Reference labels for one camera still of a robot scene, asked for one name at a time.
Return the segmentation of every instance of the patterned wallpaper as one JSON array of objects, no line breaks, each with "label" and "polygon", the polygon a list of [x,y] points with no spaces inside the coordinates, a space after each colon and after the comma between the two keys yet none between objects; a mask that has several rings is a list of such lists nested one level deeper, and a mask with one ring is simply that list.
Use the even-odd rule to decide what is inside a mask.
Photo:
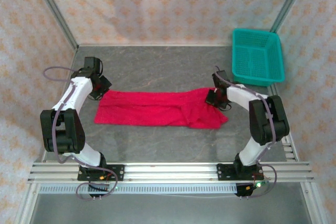
[{"label": "patterned wallpaper", "polygon": [[9,224],[43,149],[39,114],[62,92],[41,72],[70,66],[74,53],[44,0],[1,0],[0,16],[0,223]]},{"label": "patterned wallpaper", "polygon": [[78,44],[230,44],[271,28],[285,0],[55,0]]},{"label": "patterned wallpaper", "polygon": [[287,66],[279,89],[293,138],[336,222],[336,0],[296,0],[279,35]]}]

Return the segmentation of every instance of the teal plastic basket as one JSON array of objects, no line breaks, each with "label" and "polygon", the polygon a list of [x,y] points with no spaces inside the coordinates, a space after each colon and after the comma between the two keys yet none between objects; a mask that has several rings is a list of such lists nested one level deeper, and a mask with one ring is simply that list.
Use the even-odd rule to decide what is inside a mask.
[{"label": "teal plastic basket", "polygon": [[234,81],[270,86],[285,80],[279,36],[267,31],[234,29],[232,72]]}]

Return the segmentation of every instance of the purple cable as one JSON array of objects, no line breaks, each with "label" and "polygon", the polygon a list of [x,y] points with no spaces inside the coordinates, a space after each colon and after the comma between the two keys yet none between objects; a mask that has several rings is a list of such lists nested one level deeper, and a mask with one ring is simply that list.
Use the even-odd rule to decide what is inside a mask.
[{"label": "purple cable", "polygon": [[265,100],[265,98],[263,98],[263,96],[259,95],[257,92],[255,92],[254,90],[252,89],[249,89],[247,87],[241,87],[239,85],[236,85],[236,84],[233,84],[225,79],[223,79],[218,73],[217,71],[215,72],[215,76],[218,77],[221,81],[224,81],[226,84],[232,86],[232,87],[235,87],[235,88],[239,88],[239,89],[243,89],[243,90],[246,90],[247,92],[251,93],[251,94],[254,94],[256,97],[260,98],[266,108],[266,111],[267,111],[267,115],[268,115],[268,119],[269,119],[269,124],[270,124],[270,127],[271,127],[271,131],[272,131],[272,142],[258,155],[257,157],[257,165],[260,166],[260,167],[263,167],[263,166],[267,166],[267,167],[270,167],[273,171],[274,171],[274,182],[273,184],[271,185],[271,187],[259,194],[259,195],[251,195],[251,196],[247,196],[247,197],[242,197],[242,198],[257,198],[257,197],[260,197],[260,196],[263,196],[265,194],[268,194],[270,191],[273,190],[273,188],[275,187],[276,183],[277,183],[277,179],[278,179],[278,175],[277,175],[277,171],[274,169],[273,166],[271,165],[268,165],[268,164],[261,164],[260,163],[260,160],[261,158],[265,155],[265,153],[276,143],[276,133],[275,133],[275,128],[274,128],[274,123],[273,123],[273,119],[272,119],[272,114],[271,114],[271,111],[269,110],[269,107],[268,107],[268,104]]},{"label": "purple cable", "polygon": [[[64,101],[62,102],[62,104],[59,106],[59,108],[57,109],[56,111],[56,114],[55,114],[55,118],[54,118],[54,121],[53,121],[53,125],[52,125],[52,128],[51,128],[51,134],[52,134],[52,139],[53,139],[53,148],[54,148],[54,153],[55,153],[55,156],[56,156],[56,159],[57,161],[60,163],[60,164],[64,164],[68,159],[70,158],[73,158],[78,164],[80,164],[81,166],[85,166],[85,167],[89,167],[89,168],[92,168],[92,169],[97,169],[97,170],[103,170],[105,172],[108,172],[110,174],[112,174],[115,178],[116,178],[116,181],[114,183],[114,186],[111,188],[111,190],[109,190],[106,194],[104,194],[103,196],[100,196],[99,198],[103,198],[103,197],[107,197],[109,196],[116,188],[117,184],[118,184],[118,176],[116,175],[116,173],[110,169],[106,169],[106,168],[101,168],[101,167],[95,167],[95,166],[92,166],[92,165],[88,165],[88,164],[85,164],[84,162],[78,160],[76,157],[74,156],[67,156],[65,159],[60,159],[59,158],[59,155],[58,155],[58,150],[57,150],[57,143],[56,143],[56,123],[57,123],[57,119],[59,117],[59,113],[61,111],[61,109],[64,107],[65,103],[71,98],[72,94],[74,93],[75,89],[76,89],[76,86],[74,84],[73,81],[71,80],[67,80],[67,79],[57,79],[57,78],[52,78],[52,77],[49,77],[46,75],[46,71],[48,71],[49,69],[65,69],[65,70],[69,70],[69,71],[73,71],[75,72],[76,70],[73,70],[71,68],[65,68],[65,67],[61,67],[61,66],[54,66],[54,67],[49,67],[49,68],[46,68],[44,71],[43,71],[43,76],[45,78],[47,78],[48,80],[51,80],[51,81],[60,81],[60,82],[66,82],[66,83],[70,83],[72,85],[72,88],[69,92],[69,94],[67,95],[67,97],[64,99]],[[81,200],[85,200],[85,201],[91,201],[91,200],[95,200],[96,198],[93,197],[93,198],[82,198],[79,193],[78,193],[78,190],[81,186],[83,185],[91,185],[91,186],[106,186],[106,184],[98,184],[98,183],[91,183],[91,182],[84,182],[82,184],[80,184],[77,189],[76,189],[76,196],[77,198],[81,199]]]}]

